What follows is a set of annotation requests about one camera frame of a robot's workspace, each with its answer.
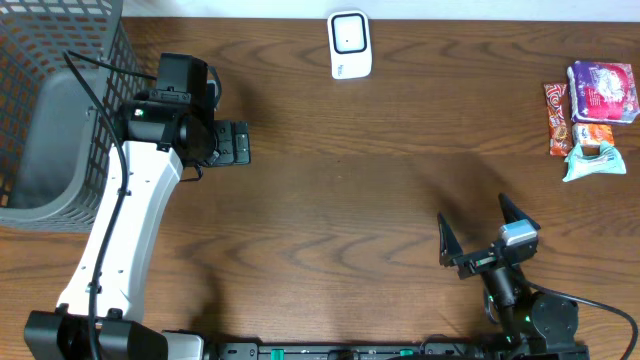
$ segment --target gray basket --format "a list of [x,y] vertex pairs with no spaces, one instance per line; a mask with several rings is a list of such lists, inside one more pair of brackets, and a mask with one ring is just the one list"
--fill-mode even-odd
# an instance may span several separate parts
[[[111,139],[62,53],[137,71],[121,12],[119,0],[0,0],[0,224],[90,231]],[[143,88],[74,62],[110,116]]]

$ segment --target wooden table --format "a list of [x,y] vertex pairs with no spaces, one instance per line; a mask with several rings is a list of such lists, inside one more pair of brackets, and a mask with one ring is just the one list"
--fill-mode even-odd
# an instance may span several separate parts
[[[640,319],[640,125],[614,129],[627,175],[565,184],[542,90],[576,59],[640,76],[640,24],[372,21],[373,71],[353,81],[330,76],[324,21],[124,24],[147,71],[161,52],[217,67],[218,118],[250,123],[253,155],[175,190],[147,326],[265,342],[495,331],[480,279],[438,265],[436,213],[480,249],[502,223],[499,192],[543,227],[531,280]],[[0,358],[29,358],[27,316],[53,310],[86,238],[2,230]],[[629,337],[621,318],[581,307],[593,359],[619,358]]]

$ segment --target orange wrapper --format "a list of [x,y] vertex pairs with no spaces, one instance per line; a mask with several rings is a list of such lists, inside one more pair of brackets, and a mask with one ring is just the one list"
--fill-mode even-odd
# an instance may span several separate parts
[[599,147],[603,141],[615,145],[611,126],[602,124],[576,123],[573,125],[573,141],[587,147]]
[[562,99],[566,92],[567,84],[544,85],[549,114],[549,154],[553,156],[567,156],[573,148],[562,113]]

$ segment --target candy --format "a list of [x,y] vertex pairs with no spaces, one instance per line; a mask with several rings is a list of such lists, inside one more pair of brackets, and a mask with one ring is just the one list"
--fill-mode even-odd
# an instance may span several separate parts
[[562,114],[562,98],[567,91],[567,84],[545,84],[547,113],[549,115],[549,154],[567,156],[571,150],[569,131]]
[[611,145],[613,142],[613,132],[611,126],[602,124],[581,124],[573,125],[573,142],[582,146],[598,147],[603,141]]
[[640,114],[631,65],[576,61],[567,75],[574,122],[630,124]]
[[603,141],[600,145],[600,155],[585,156],[582,147],[576,145],[569,156],[564,159],[569,163],[567,176],[562,179],[564,182],[575,180],[590,174],[626,174],[627,168],[622,160],[620,152],[611,144]]

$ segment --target white wall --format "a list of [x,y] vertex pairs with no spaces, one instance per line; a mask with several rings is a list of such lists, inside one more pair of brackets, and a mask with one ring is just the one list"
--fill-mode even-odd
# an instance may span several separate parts
[[125,0],[124,16],[324,19],[353,8],[373,19],[640,22],[640,0]]

